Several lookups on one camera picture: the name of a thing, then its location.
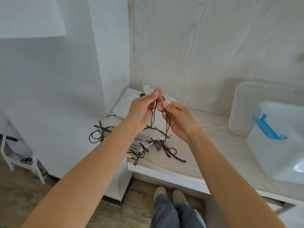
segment clear plastic container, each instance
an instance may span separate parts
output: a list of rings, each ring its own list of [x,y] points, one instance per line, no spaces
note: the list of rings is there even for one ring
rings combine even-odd
[[[264,101],[247,142],[265,173],[304,184],[304,107]]]

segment foot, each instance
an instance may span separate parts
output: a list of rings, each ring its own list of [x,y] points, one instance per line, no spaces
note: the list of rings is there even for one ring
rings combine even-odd
[[[189,203],[186,199],[186,196],[184,195],[184,193],[181,190],[174,190],[173,194],[172,194],[172,200],[173,200],[173,204],[175,205],[176,203],[184,203],[186,204],[188,207]]]
[[[163,186],[160,186],[156,189],[155,194],[154,194],[154,203],[155,203],[156,196],[159,194],[163,194],[167,197],[167,191]]]

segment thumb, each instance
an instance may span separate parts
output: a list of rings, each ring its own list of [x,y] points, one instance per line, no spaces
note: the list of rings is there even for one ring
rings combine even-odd
[[[153,91],[148,95],[140,97],[140,100],[144,104],[144,106],[148,107],[152,102],[156,101],[158,95],[159,95],[158,91]]]
[[[169,104],[168,102],[163,101],[162,105],[166,111],[170,112],[175,117],[180,117],[181,112],[177,108],[175,108],[172,104]]]

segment fabric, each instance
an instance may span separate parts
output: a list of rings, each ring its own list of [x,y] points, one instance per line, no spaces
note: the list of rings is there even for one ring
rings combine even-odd
[[[206,228],[206,225],[197,210],[184,203],[173,206],[165,195],[158,195],[150,228]]]

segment blue handle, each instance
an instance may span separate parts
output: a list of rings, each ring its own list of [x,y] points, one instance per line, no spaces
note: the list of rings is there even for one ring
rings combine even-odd
[[[263,114],[262,117],[256,118],[255,116],[252,116],[253,120],[257,124],[257,126],[261,129],[261,131],[271,140],[284,140],[287,137],[283,134],[281,136],[278,136],[276,132],[273,131],[273,129],[265,122],[265,118],[267,117],[266,114]]]

